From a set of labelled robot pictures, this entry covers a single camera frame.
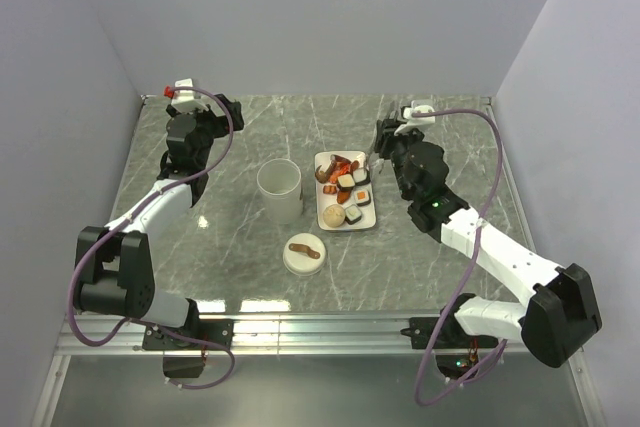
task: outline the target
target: white plate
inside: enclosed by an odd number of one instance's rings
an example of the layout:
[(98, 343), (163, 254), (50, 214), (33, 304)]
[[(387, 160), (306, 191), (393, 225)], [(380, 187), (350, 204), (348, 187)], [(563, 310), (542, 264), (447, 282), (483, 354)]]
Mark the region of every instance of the white plate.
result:
[[(319, 152), (316, 154), (315, 158), (315, 167), (314, 171), (320, 166), (323, 165), (325, 168), (329, 166), (331, 163), (331, 155), (336, 154), (342, 157), (345, 157), (351, 161), (354, 161), (358, 156), (364, 156), (364, 152), (358, 150), (335, 150), (333, 152)], [(322, 213), (324, 209), (329, 207), (330, 205), (337, 204), (336, 195), (324, 194), (322, 192), (322, 187), (327, 184), (321, 184), (317, 180), (316, 183), (316, 204), (318, 206), (318, 225), (322, 230), (330, 230), (335, 232), (353, 232), (355, 230), (366, 230), (370, 229), (376, 225), (376, 208), (375, 202), (373, 200), (373, 189), (371, 188), (371, 182), (367, 185), (363, 185), (360, 187), (356, 187), (356, 189), (367, 189), (369, 191), (369, 196), (371, 197), (371, 203), (369, 205), (365, 205), (364, 207), (358, 206), (360, 211), (362, 212), (362, 219), (353, 224), (349, 225), (346, 222), (342, 224), (340, 227), (329, 227), (325, 224), (324, 219), (322, 218)], [(356, 202), (353, 197), (349, 198), (342, 206), (346, 209), (350, 205), (354, 205)]]

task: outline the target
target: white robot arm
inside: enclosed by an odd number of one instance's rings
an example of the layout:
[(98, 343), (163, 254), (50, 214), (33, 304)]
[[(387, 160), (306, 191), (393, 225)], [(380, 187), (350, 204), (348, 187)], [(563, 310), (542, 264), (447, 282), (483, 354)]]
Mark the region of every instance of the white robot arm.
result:
[(576, 264), (565, 269), (536, 255), (480, 219), (447, 187), (444, 150), (424, 140), (434, 117), (414, 118), (416, 112), (433, 108), (413, 101), (379, 120), (373, 150), (391, 161), (402, 198), (412, 201), (408, 213), (421, 232), (471, 258), (480, 227), (477, 265), (518, 299), (500, 302), (463, 294), (446, 322), (470, 337), (523, 342), (538, 360), (559, 367), (602, 326), (589, 274)]
[[(172, 89), (167, 88), (165, 92), (171, 94), (172, 102), (167, 107), (168, 150), (160, 161), (158, 180), (149, 193), (120, 218), (104, 227), (86, 227), (80, 233), (76, 265), (102, 237), (117, 231), (83, 266), (75, 283), (73, 306), (180, 329), (197, 337), (200, 328), (197, 304), (156, 288), (151, 246), (159, 241), (171, 222), (202, 196), (208, 180), (202, 171), (207, 166), (214, 139), (229, 134), (229, 119), (214, 115), (209, 106), (194, 100), (193, 96), (178, 98), (176, 102)], [(214, 97), (229, 112), (233, 130), (242, 130), (240, 103), (231, 102), (222, 94)], [(169, 188), (177, 181), (183, 183)], [(118, 230), (125, 219), (130, 223)], [(105, 268), (104, 264), (116, 258), (119, 259), (117, 271)]]

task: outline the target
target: paper cup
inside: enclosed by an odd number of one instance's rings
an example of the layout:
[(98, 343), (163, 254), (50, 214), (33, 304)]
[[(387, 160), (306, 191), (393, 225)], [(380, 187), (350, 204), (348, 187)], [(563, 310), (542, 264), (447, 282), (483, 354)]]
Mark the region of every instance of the paper cup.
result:
[(275, 223), (289, 224), (302, 214), (302, 174), (290, 160), (273, 159), (260, 167), (258, 188)]

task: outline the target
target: sushi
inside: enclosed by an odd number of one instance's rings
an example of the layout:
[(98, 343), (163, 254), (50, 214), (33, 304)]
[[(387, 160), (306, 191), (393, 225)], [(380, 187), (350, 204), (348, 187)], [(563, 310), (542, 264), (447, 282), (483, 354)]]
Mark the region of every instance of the sushi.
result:
[(360, 207), (364, 207), (365, 205), (369, 205), (371, 203), (371, 196), (369, 195), (369, 191), (367, 189), (357, 189), (353, 194), (356, 199), (356, 204)]
[(343, 192), (350, 192), (356, 186), (353, 175), (345, 174), (338, 177), (338, 189)]
[(354, 170), (353, 181), (357, 186), (367, 185), (369, 183), (369, 171), (363, 168)]
[(349, 225), (353, 225), (356, 222), (359, 222), (360, 220), (362, 220), (362, 212), (360, 211), (357, 205), (350, 205), (345, 209), (344, 213), (346, 215), (344, 220)]

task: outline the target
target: marble table surface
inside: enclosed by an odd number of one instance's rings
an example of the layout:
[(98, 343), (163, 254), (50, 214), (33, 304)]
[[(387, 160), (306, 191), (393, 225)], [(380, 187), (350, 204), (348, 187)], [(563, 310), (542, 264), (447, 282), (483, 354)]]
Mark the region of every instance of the marble table surface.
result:
[[(454, 290), (466, 258), (421, 234), (407, 214), (391, 166), (373, 191), (377, 226), (366, 232), (328, 233), (317, 224), (313, 161), (317, 152), (367, 150), (375, 121), (391, 102), (431, 99), (436, 110), (486, 109), (471, 96), (339, 95), (237, 96), (245, 129), (211, 173), (207, 189), (188, 213), (176, 219), (153, 247), (156, 285), (200, 302), (209, 312), (330, 312), (440, 309)], [(148, 192), (165, 147), (166, 99), (147, 98), (133, 138), (115, 214), (121, 215)], [(489, 190), (496, 147), (487, 125), (475, 116), (439, 117), (428, 133), (445, 149), (449, 186), (479, 207)], [(213, 160), (226, 139), (216, 140)], [(260, 166), (289, 158), (302, 171), (304, 212), (293, 224), (278, 226), (265, 215), (256, 186)], [(514, 199), (503, 175), (488, 220), (524, 242)], [(282, 263), (291, 236), (310, 232), (328, 250), (323, 269), (297, 277)], [(511, 294), (481, 268), (466, 292), (489, 299)]]

